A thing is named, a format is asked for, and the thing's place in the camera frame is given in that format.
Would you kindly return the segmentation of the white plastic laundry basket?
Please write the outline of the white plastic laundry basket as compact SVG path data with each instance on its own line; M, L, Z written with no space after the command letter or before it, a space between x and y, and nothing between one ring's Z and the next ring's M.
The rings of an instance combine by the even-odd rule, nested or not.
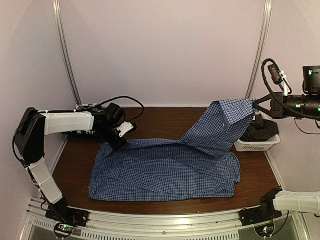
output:
M259 142L244 142L238 140L234 143L234 147L237 152L265 152L269 150L274 145L277 145L281 142L279 135L275 135L268 139L267 141Z

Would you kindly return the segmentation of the blue checked long sleeve shirt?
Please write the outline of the blue checked long sleeve shirt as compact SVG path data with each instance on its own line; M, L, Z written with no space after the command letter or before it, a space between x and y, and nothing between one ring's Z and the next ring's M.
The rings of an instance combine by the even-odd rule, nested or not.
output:
M178 140L129 140L119 150L102 145L88 197L109 202L233 197L241 167L230 150L255 112L252 99L214 101Z

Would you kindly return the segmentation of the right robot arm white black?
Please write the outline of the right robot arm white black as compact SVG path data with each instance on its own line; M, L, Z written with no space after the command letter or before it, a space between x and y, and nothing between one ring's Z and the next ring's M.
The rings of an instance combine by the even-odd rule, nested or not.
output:
M269 95L253 102L253 107L272 119L282 120L294 118L314 120L319 128L320 124L320 67L304 66L302 95L293 95L287 78L277 64L267 66L275 85L280 86L281 92L274 92L267 80L266 66L261 67L261 74ZM268 220L276 211L295 211L320 216L319 192L292 192L282 189L270 190L260 200L256 210L259 220Z

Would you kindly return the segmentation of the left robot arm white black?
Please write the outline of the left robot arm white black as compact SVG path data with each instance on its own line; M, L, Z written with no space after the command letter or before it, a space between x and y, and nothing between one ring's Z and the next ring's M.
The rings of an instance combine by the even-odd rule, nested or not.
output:
M125 121L125 111L117 104L78 105L74 110L37 110L29 107L18 125L12 148L42 193L49 210L61 222L72 218L68 201L56 184L45 160L45 137L54 134L85 134L108 143L112 150L126 144L125 135L135 125Z

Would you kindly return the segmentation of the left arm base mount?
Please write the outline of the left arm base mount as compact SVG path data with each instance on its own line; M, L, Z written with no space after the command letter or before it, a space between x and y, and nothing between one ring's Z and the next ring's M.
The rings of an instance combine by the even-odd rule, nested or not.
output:
M50 206L45 217L70 226L86 227L89 212L67 206Z

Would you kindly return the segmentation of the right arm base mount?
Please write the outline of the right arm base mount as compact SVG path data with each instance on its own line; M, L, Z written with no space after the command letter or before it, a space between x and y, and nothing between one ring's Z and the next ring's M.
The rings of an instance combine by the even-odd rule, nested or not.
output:
M256 225L264 222L271 222L276 218L280 218L283 214L281 211L275 211L272 215L268 216L263 213L260 207L243 208L238 212L239 219L243 227L249 225Z

